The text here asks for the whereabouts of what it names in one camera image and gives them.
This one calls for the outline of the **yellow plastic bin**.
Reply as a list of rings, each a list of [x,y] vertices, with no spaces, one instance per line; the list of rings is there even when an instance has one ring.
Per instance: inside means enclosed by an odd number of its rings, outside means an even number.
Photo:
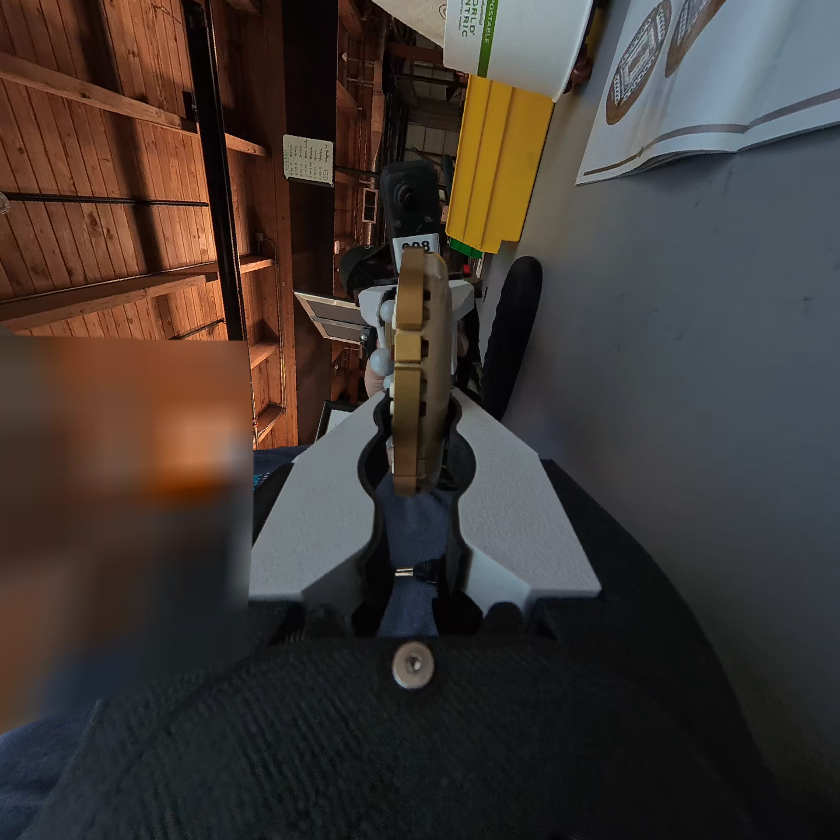
[[[446,223],[453,249],[494,255],[519,241],[553,108],[541,94],[469,77]]]

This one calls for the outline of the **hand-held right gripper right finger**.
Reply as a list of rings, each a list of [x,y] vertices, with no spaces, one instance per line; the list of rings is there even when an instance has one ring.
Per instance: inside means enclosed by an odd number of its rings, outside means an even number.
[[[457,501],[466,548],[463,591],[482,610],[543,598],[592,598],[602,585],[538,454],[462,392],[451,443],[466,444]]]

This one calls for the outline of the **silver framed screen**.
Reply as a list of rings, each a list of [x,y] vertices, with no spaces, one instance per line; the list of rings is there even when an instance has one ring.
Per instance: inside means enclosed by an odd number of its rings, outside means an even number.
[[[299,290],[294,294],[323,338],[355,345],[364,341],[370,324],[352,301]]]

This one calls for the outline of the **black metal pole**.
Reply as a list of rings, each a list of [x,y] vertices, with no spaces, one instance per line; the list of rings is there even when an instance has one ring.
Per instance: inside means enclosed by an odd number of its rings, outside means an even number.
[[[246,342],[245,305],[212,13],[208,3],[196,1],[183,1],[182,10],[227,338]]]

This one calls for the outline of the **white handwritten paper note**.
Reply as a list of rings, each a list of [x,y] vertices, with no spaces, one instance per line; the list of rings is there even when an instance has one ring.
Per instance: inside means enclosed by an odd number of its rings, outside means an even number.
[[[334,142],[285,133],[283,175],[290,182],[334,187]]]

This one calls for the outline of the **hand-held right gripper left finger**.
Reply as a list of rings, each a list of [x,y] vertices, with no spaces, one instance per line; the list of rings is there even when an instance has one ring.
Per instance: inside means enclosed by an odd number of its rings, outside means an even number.
[[[394,582],[375,495],[390,418],[379,394],[278,471],[282,486],[251,551],[251,601],[326,605],[355,631],[378,630]]]

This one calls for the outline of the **round gold lego model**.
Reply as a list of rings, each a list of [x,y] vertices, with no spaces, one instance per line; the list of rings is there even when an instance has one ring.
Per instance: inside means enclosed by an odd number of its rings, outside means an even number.
[[[396,285],[393,323],[376,329],[371,362],[378,374],[393,375],[393,485],[397,496],[413,497],[435,488],[443,464],[455,324],[440,255],[405,252]]]

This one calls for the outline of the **lego instruction booklet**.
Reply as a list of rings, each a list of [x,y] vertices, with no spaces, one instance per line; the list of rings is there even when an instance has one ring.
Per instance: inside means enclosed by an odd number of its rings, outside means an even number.
[[[838,122],[838,1],[631,2],[576,184]]]

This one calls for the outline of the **white paper cup green band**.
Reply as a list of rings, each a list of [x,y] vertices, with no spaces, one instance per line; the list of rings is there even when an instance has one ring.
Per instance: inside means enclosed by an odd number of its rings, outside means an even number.
[[[440,63],[558,101],[588,55],[595,1],[377,1],[432,41]]]

